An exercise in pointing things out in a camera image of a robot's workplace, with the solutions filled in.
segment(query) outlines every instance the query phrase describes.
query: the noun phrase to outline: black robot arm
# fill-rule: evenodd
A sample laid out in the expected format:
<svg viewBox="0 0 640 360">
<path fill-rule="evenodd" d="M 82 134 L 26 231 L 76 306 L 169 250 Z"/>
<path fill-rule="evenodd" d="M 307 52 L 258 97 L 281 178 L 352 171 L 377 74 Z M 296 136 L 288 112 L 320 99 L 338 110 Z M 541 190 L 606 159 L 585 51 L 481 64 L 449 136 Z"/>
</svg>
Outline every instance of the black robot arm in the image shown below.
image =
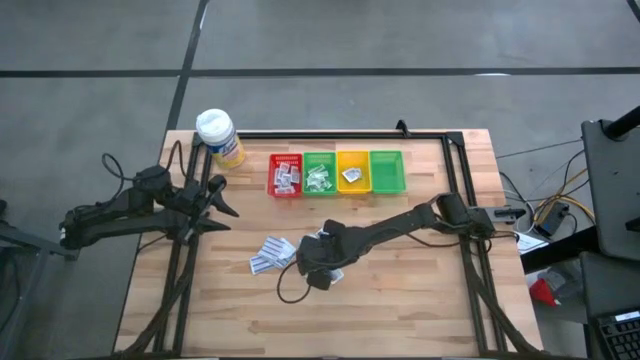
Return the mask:
<svg viewBox="0 0 640 360">
<path fill-rule="evenodd" d="M 222 199 L 227 185 L 222 175 L 207 184 L 209 193 L 191 179 L 184 187 L 173 186 L 167 169 L 156 165 L 136 174 L 133 186 L 104 204 L 82 206 L 67 212 L 60 223 L 60 244 L 80 249 L 100 239 L 147 231 L 161 231 L 167 238 L 186 244 L 194 233 L 229 230 L 210 220 L 209 207 L 238 216 Z M 164 208 L 154 210 L 154 202 Z"/>
<path fill-rule="evenodd" d="M 434 203 L 440 214 L 434 211 Z M 345 226 L 327 220 L 323 227 L 326 235 L 320 240 L 311 236 L 302 238 L 296 252 L 298 270 L 301 275 L 320 272 L 307 277 L 307 282 L 326 290 L 330 283 L 329 270 L 352 264 L 373 246 L 418 229 L 462 234 L 470 239 L 487 239 L 495 232 L 485 209 L 468 208 L 458 193 L 441 194 L 412 210 L 367 227 Z"/>
</svg>

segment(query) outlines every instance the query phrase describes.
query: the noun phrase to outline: yellow bin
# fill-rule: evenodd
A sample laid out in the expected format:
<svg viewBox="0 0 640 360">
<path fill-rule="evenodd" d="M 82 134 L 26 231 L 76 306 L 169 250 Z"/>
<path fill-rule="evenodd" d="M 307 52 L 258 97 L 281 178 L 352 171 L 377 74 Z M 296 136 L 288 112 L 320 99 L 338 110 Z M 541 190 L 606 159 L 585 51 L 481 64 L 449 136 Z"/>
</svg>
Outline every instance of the yellow bin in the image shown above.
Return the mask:
<svg viewBox="0 0 640 360">
<path fill-rule="evenodd" d="M 338 151 L 338 191 L 341 194 L 366 194 L 371 192 L 371 165 L 368 151 Z M 342 172 L 349 168 L 360 168 L 362 179 L 352 183 L 345 179 Z"/>
</svg>

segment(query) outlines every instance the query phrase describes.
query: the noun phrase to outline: black clamp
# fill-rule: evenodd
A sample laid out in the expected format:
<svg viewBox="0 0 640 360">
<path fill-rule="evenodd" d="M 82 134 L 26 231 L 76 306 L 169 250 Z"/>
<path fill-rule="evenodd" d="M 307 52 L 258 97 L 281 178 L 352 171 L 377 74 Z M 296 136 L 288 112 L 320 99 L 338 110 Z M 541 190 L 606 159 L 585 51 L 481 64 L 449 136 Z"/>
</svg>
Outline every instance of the black clamp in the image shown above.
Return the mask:
<svg viewBox="0 0 640 360">
<path fill-rule="evenodd" d="M 409 131 L 409 128 L 407 127 L 407 124 L 404 122 L 404 120 L 398 120 L 398 123 L 396 124 L 396 130 L 402 130 L 402 135 L 404 135 L 405 139 L 411 137 L 411 132 Z"/>
</svg>

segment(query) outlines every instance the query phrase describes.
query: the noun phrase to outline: gray floor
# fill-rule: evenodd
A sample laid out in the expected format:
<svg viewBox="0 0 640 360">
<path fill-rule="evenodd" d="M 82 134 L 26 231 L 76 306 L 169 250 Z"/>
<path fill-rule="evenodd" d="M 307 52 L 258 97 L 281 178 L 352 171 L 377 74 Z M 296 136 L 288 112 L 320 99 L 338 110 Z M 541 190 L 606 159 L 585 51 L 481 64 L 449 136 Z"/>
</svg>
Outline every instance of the gray floor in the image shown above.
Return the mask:
<svg viewBox="0 0 640 360">
<path fill-rule="evenodd" d="M 5 0 L 0 70 L 178 69 L 197 0 Z M 580 67 L 640 65 L 640 24 L 624 1 L 221 0 L 209 4 L 194 68 Z M 8 220 L 52 239 L 64 213 L 157 160 L 177 79 L 0 79 L 0 198 Z M 191 79 L 178 121 L 226 109 L 242 129 L 489 128 L 496 153 L 577 139 L 584 120 L 638 105 L 640 76 Z M 499 161 L 525 195 L 579 144 Z M 584 167 L 578 161 L 573 169 Z M 589 190 L 576 196 L 590 205 Z M 580 226 L 587 221 L 578 216 Z M 21 352 L 108 354 L 134 239 L 99 242 L 77 263 L 52 261 Z M 580 355 L 581 329 L 539 309 L 545 347 Z"/>
</svg>

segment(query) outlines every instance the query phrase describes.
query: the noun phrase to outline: wooden table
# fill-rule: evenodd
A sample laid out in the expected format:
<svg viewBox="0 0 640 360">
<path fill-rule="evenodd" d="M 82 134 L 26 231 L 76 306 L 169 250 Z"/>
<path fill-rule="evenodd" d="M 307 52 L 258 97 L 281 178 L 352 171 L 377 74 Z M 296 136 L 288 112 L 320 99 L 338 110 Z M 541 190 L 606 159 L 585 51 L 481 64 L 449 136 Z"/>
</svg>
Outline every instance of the wooden table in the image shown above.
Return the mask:
<svg viewBox="0 0 640 360">
<path fill-rule="evenodd" d="M 464 130 L 479 206 L 505 203 L 487 130 Z M 191 131 L 167 134 L 160 163 L 166 166 L 176 140 L 189 144 Z M 297 244 L 328 218 L 366 226 L 449 190 L 442 146 L 431 140 L 245 140 L 247 159 L 236 169 L 217 167 L 227 177 L 223 196 L 239 214 L 212 218 L 233 229 L 201 237 L 183 356 L 465 356 L 477 354 L 459 247 L 425 248 L 401 237 L 374 248 L 330 291 L 312 289 L 301 303 L 287 305 L 275 293 L 279 272 L 251 275 L 248 259 L 267 235 Z M 184 154 L 188 158 L 188 146 Z M 346 149 L 402 150 L 407 193 L 395 196 L 335 196 L 274 199 L 266 194 L 271 153 Z M 202 168 L 202 158 L 198 169 Z M 459 188 L 464 189 L 459 163 Z M 172 180 L 182 184 L 177 161 Z M 434 243 L 454 236 L 422 230 Z M 158 234 L 143 236 L 142 243 Z M 158 242 L 137 257 L 116 350 L 126 348 L 160 306 L 171 243 Z M 529 292 L 511 238 L 493 240 L 490 261 L 502 308 L 534 346 L 541 348 Z M 306 289 L 296 271 L 287 273 L 283 296 Z M 485 328 L 493 342 L 487 311 Z M 167 337 L 173 338 L 173 326 Z"/>
</svg>

